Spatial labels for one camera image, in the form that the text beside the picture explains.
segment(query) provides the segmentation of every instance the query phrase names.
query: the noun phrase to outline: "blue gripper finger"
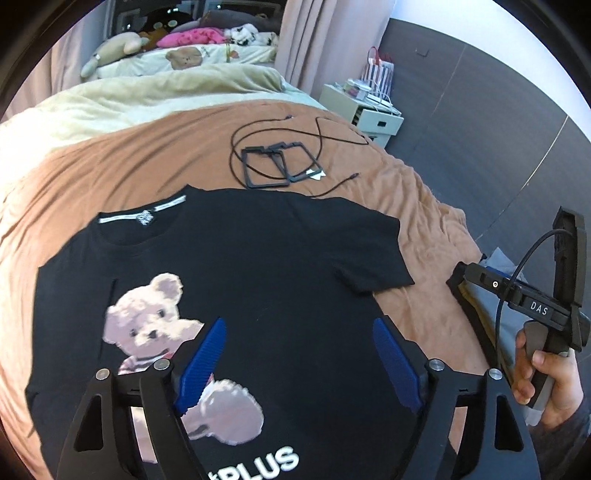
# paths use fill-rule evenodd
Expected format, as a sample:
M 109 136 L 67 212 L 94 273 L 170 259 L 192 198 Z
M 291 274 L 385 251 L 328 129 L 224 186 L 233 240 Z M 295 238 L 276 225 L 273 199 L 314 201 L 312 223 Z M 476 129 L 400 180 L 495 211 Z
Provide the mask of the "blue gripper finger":
M 201 344 L 193 358 L 189 360 L 178 382 L 178 397 L 174 406 L 181 415 L 197 405 L 209 377 L 216 368 L 226 343 L 226 323 L 218 319 L 209 331 L 204 332 L 203 340 L 200 339 L 200 335 L 201 333 L 195 340 L 191 340 L 192 342 L 201 341 Z
M 381 318 L 374 320 L 374 344 L 398 401 L 414 414 L 418 413 L 423 406 L 420 380 Z

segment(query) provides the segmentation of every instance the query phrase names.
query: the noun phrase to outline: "black wire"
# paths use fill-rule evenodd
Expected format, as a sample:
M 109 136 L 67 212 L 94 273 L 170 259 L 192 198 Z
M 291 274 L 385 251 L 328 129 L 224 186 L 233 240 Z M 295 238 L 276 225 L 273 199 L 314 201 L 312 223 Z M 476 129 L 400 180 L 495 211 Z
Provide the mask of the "black wire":
M 332 118 L 328 118 L 328 117 L 325 117 L 325 116 L 317 116 L 314 119 L 314 123 L 316 124 L 317 133 L 307 132 L 305 130 L 297 130 L 295 128 L 289 128 L 289 127 L 273 127 L 273 128 L 262 128 L 260 130 L 255 130 L 254 132 L 250 132 L 250 133 L 248 133 L 248 134 L 240 137 L 240 139 L 236 140 L 236 136 L 238 135 L 238 133 L 241 130 L 247 128 L 247 127 L 250 127 L 252 125 L 256 125 L 256 124 L 259 124 L 259 123 L 263 123 L 263 122 L 282 122 L 282 121 L 289 120 L 291 118 L 292 118 L 292 116 L 289 115 L 289 116 L 286 116 L 285 118 L 271 118 L 271 119 L 255 120 L 253 122 L 250 122 L 250 123 L 247 123 L 245 125 L 242 125 L 238 129 L 234 130 L 234 132 L 233 132 L 233 134 L 232 134 L 232 136 L 230 138 L 230 144 L 231 144 L 231 147 L 232 147 L 232 151 L 230 152 L 230 156 L 228 158 L 228 166 L 230 168 L 230 172 L 232 173 L 232 176 L 234 177 L 234 179 L 243 188 L 247 189 L 248 186 L 242 180 L 240 180 L 240 178 L 236 174 L 236 171 L 234 170 L 234 165 L 233 165 L 233 158 L 235 156 L 240 162 L 242 162 L 242 156 L 236 150 L 237 146 L 242 141 L 244 141 L 247 138 L 249 138 L 249 137 L 251 137 L 253 135 L 256 135 L 258 133 L 262 133 L 262 132 L 274 132 L 274 131 L 286 131 L 286 132 L 295 132 L 295 133 L 298 133 L 298 134 L 308 135 L 310 137 L 318 138 L 319 141 L 320 141 L 320 148 L 319 148 L 318 153 L 316 154 L 316 156 L 314 158 L 316 160 L 316 162 L 318 162 L 318 163 L 320 163 L 320 157 L 322 156 L 322 152 L 324 150 L 324 141 L 325 140 L 335 140 L 337 142 L 341 142 L 341 143 L 345 143 L 345 144 L 352 144 L 352 145 L 361 145 L 361 146 L 367 146 L 367 145 L 369 145 L 369 141 L 365 137 L 363 137 L 362 135 L 358 134 L 357 132 L 355 132 L 355 134 L 357 136 L 361 137 L 363 139 L 363 142 L 355 142 L 355 141 L 347 140 L 347 139 L 344 139 L 344 138 L 336 138 L 336 137 L 330 137 L 330 136 L 324 135 L 322 133 L 322 129 L 320 127 L 320 120 L 321 119 L 328 120 L 330 122 L 337 123 L 335 120 L 332 120 Z M 251 171 L 256 172 L 257 174 L 259 174 L 260 176 L 262 176 L 262 177 L 264 177 L 266 179 L 269 179 L 269 180 L 284 180 L 285 179 L 284 177 L 274 177 L 274 176 L 268 175 L 266 173 L 263 173 L 263 172 L 261 172 L 260 170 L 258 170 L 257 168 L 255 168 L 255 167 L 253 167 L 251 165 L 248 165 L 247 164 L 246 166 Z M 310 169 L 312 167 L 314 167 L 314 163 L 311 163 L 308 167 L 306 167 L 301 172 L 297 173 L 295 176 L 297 177 L 297 176 L 300 176 L 300 175 L 304 174 L 308 169 Z M 335 185 L 335 187 L 331 188 L 330 190 L 328 190 L 328 191 L 326 191 L 326 192 L 324 192 L 322 194 L 319 194 L 319 195 L 308 195 L 308 197 L 318 198 L 318 197 L 323 197 L 325 195 L 328 195 L 329 193 L 333 192 L 338 187 L 340 187 L 343 183 L 346 183 L 349 180 L 353 180 L 353 179 L 357 178 L 359 175 L 360 175 L 359 173 L 352 174 L 348 178 L 346 178 L 346 179 L 342 180 L 341 182 L 339 182 L 337 185 Z
M 534 243 L 534 245 L 532 245 L 532 247 L 527 251 L 525 256 L 521 259 L 521 262 L 519 262 L 519 265 L 517 265 L 517 268 L 513 272 L 513 275 L 509 279 L 509 283 L 507 284 L 507 286 L 505 287 L 505 290 L 502 293 L 501 299 L 499 300 L 499 304 L 496 308 L 496 318 L 495 318 L 496 367 L 499 370 L 501 370 L 501 350 L 499 349 L 499 337 L 501 336 L 501 312 L 503 311 L 503 304 L 507 300 L 507 295 L 509 294 L 509 291 L 511 290 L 511 288 L 513 288 L 513 285 L 517 281 L 517 277 L 521 273 L 521 270 L 523 270 L 523 267 L 525 266 L 527 261 L 530 259 L 530 257 L 533 255 L 533 253 L 538 249 L 538 247 L 541 244 L 543 244 L 546 240 L 548 240 L 548 238 L 550 238 L 551 236 L 560 235 L 562 233 L 565 233 L 566 235 L 573 236 L 573 234 L 571 232 L 569 232 L 568 230 L 564 230 L 563 228 L 555 228 L 554 230 L 551 230 L 550 232 L 547 232 L 544 235 L 542 235 L 540 238 L 538 238 L 537 242 Z

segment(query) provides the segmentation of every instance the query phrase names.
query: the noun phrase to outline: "white nightstand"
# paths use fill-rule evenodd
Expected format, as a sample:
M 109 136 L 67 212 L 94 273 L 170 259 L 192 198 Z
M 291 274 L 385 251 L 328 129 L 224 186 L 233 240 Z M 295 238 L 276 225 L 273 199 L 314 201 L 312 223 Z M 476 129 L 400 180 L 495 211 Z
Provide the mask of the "white nightstand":
M 386 146 L 404 122 L 402 114 L 394 107 L 357 100 L 332 85 L 324 86 L 319 102 L 354 124 L 380 147 Z

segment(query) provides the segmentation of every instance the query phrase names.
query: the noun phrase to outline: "curtain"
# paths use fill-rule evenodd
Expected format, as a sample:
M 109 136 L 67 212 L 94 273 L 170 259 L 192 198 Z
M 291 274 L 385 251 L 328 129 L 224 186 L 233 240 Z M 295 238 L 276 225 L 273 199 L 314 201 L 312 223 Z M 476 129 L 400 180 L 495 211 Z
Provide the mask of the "curtain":
M 318 98 L 325 83 L 359 78 L 396 0 L 288 0 L 275 68 Z
M 80 71 L 102 43 L 106 4 L 102 3 L 59 39 L 35 66 L 2 121 L 80 83 Z

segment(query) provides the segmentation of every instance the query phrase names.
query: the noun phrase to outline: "pink plush toy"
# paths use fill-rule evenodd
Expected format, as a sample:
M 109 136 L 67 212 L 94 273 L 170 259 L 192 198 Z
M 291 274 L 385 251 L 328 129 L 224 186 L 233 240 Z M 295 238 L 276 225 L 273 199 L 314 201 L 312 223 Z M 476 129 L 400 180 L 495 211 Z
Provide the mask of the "pink plush toy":
M 160 48 L 173 48 L 185 45 L 217 44 L 225 41 L 223 31 L 218 28 L 195 28 L 186 32 L 166 35 L 156 45 Z

